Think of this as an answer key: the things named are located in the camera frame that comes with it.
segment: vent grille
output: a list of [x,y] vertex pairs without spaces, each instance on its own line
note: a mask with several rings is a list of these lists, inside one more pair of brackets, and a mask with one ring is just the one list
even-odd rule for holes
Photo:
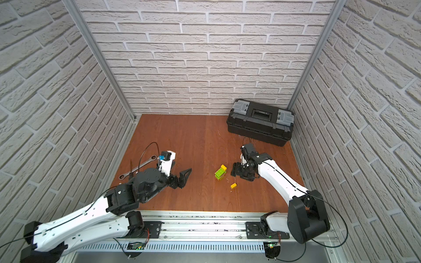
[[[126,252],[240,252],[264,253],[263,242],[178,242],[178,241],[150,241],[142,250],[128,250],[129,242],[121,241],[121,246]],[[80,252],[116,252],[121,251],[115,241],[104,241],[80,248]]]

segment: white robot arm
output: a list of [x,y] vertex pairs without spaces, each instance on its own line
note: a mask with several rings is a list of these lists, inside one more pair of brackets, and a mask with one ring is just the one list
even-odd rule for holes
[[330,229],[326,207],[317,190],[309,191],[299,185],[267,153],[259,154],[251,143],[241,146],[241,152],[242,162],[233,165],[231,175],[253,181],[258,173],[288,204],[287,218],[277,211],[261,217],[261,232],[267,236],[277,231],[290,233],[303,244]]

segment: mounting plate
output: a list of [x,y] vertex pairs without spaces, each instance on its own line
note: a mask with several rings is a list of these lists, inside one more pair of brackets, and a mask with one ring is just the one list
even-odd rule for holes
[[[245,229],[247,231],[247,239],[276,239],[278,240],[278,235],[276,232],[272,237],[264,236],[260,233],[260,222],[246,222],[245,223]],[[281,239],[289,239],[290,235],[285,232],[279,232],[281,235]]]

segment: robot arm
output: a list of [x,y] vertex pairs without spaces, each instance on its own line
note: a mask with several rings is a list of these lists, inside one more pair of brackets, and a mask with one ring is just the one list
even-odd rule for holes
[[259,154],[251,143],[243,145],[241,152],[242,163],[233,165],[231,175],[253,181],[254,174],[258,173],[288,204],[287,218],[276,211],[261,217],[261,231],[265,235],[282,231],[303,244],[330,229],[326,207],[317,190],[309,191],[299,185],[267,153]]
[[146,203],[165,187],[183,188],[191,168],[176,177],[170,173],[175,153],[163,151],[157,168],[135,174],[129,181],[108,190],[92,204],[48,223],[30,222],[24,228],[24,238],[30,245],[21,251],[21,263],[57,262],[62,255],[97,241],[144,234],[140,211],[133,211]]

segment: black mounting plate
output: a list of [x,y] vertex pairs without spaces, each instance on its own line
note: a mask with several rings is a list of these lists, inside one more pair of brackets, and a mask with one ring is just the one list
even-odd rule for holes
[[[268,238],[260,233],[260,222],[246,222],[245,229],[247,231],[247,239],[276,239],[278,240],[279,237],[277,234],[272,235],[272,237]],[[281,235],[281,239],[289,239],[290,235],[285,232],[279,232]]]
[[150,238],[159,237],[159,233],[161,233],[161,226],[162,226],[161,221],[144,221],[143,223],[145,224],[145,232],[143,233],[143,235],[139,236],[139,238],[148,237],[148,232],[146,232],[147,228],[149,228],[149,232],[151,233]]

